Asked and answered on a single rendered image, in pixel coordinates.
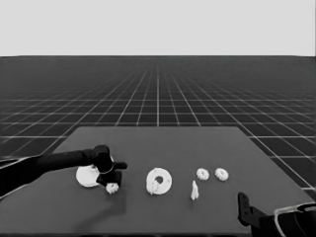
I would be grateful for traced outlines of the white toothed gear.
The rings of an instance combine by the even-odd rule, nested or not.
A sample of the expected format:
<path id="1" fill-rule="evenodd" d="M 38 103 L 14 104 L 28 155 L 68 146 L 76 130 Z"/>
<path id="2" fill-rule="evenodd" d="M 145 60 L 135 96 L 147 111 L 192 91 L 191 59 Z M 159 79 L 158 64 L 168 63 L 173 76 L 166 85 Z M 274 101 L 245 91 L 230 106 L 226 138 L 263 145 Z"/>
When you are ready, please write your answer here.
<path id="1" fill-rule="evenodd" d="M 223 168 L 217 168 L 214 175 L 221 182 L 225 182 L 229 178 L 229 173 Z"/>
<path id="2" fill-rule="evenodd" d="M 153 181 L 147 184 L 146 189 L 151 195 L 156 195 L 159 191 L 159 186 L 160 184 L 157 181 Z"/>
<path id="3" fill-rule="evenodd" d="M 108 194 L 112 195 L 119 190 L 119 185 L 117 183 L 108 183 L 106 185 L 106 191 Z"/>
<path id="4" fill-rule="evenodd" d="M 204 168 L 197 169 L 197 177 L 201 181 L 207 181 L 209 179 L 209 172 Z"/>

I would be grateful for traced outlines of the white round carrier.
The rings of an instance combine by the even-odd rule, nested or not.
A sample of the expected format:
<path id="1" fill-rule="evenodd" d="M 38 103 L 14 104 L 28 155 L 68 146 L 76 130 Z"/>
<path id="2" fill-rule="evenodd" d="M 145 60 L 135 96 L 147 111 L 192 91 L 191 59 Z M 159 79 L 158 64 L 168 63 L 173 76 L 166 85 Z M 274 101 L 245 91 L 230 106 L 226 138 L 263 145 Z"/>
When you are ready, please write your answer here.
<path id="1" fill-rule="evenodd" d="M 158 196 L 166 194 L 173 183 L 171 174 L 163 168 L 154 168 L 147 174 L 146 187 L 148 183 L 153 181 L 157 181 L 160 184 L 159 191 L 156 194 Z"/>

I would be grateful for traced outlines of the large thick white disc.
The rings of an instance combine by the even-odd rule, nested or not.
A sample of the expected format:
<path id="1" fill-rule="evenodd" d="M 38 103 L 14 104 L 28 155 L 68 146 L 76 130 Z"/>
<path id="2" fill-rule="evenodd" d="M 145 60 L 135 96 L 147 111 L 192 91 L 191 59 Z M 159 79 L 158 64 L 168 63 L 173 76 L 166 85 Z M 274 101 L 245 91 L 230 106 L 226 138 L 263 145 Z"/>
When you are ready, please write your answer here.
<path id="1" fill-rule="evenodd" d="M 107 174 L 114 168 L 114 159 L 111 158 L 110 162 L 105 166 L 97 166 L 95 164 L 88 166 L 80 166 L 76 171 L 77 182 L 85 188 L 94 188 L 99 186 L 97 178 L 100 174 Z"/>

